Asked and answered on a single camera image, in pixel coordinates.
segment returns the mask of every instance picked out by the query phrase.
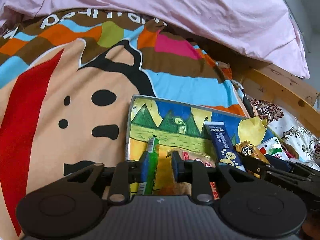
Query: green painted grass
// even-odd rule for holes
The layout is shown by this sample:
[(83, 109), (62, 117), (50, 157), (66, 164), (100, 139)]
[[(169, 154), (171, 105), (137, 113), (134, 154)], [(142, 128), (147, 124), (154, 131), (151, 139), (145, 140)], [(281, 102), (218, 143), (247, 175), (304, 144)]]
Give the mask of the green painted grass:
[(215, 151), (211, 141), (208, 139), (195, 138), (184, 134), (154, 130), (131, 124), (130, 137), (135, 140), (147, 142), (153, 134), (157, 136), (161, 145), (180, 147), (192, 152), (206, 153), (215, 160)]

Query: barcode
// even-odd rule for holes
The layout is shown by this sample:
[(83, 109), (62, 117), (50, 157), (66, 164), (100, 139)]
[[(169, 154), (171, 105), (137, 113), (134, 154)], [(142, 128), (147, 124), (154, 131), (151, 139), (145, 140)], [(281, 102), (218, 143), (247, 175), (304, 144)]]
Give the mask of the barcode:
[(155, 138), (154, 138), (154, 137), (152, 137), (151, 139), (149, 139), (149, 141), (148, 141), (148, 146), (147, 146), (147, 152), (149, 152), (149, 153), (153, 152), (154, 142), (155, 142)]
[(137, 195), (143, 195), (144, 194), (144, 192), (146, 190), (146, 185), (147, 185), (147, 182), (139, 184)]

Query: black oval spot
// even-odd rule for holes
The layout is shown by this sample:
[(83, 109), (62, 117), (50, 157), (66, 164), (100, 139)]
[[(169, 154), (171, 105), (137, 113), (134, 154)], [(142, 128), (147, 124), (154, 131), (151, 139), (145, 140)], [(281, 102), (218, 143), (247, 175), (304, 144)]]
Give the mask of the black oval spot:
[(63, 104), (65, 106), (68, 106), (70, 104), (70, 96), (66, 96), (63, 100)]
[(67, 121), (66, 119), (61, 119), (61, 120), (59, 121), (59, 127), (60, 127), (61, 129), (67, 128), (67, 127), (68, 127), (68, 121)]
[(93, 137), (109, 137), (112, 140), (118, 138), (119, 127), (115, 124), (100, 125), (92, 129)]
[(93, 93), (91, 101), (96, 106), (108, 106), (116, 101), (117, 96), (109, 90), (101, 89)]

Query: gray ribbed plastic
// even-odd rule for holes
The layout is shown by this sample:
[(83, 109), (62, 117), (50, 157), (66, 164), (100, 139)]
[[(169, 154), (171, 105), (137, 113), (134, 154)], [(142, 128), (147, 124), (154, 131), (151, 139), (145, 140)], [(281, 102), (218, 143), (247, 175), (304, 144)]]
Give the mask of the gray ribbed plastic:
[[(30, 236), (24, 239), (35, 240)], [(245, 240), (257, 238), (244, 236), (228, 228), (221, 222), (213, 208), (196, 205), (188, 196), (137, 195), (128, 205), (112, 207), (98, 226), (73, 239)], [(281, 239), (298, 240), (299, 238), (291, 235)]]

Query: metal screw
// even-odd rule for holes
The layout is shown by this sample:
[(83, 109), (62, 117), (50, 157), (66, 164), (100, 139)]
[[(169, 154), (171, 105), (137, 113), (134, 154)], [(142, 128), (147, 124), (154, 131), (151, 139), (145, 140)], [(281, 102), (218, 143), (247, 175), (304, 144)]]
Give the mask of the metal screw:
[(199, 200), (200, 202), (209, 202), (212, 200), (212, 196), (210, 196), (209, 194), (199, 194), (197, 196), (197, 200)]
[(109, 200), (111, 200), (112, 202), (122, 202), (122, 201), (124, 201), (124, 195), (113, 194), (110, 196)]

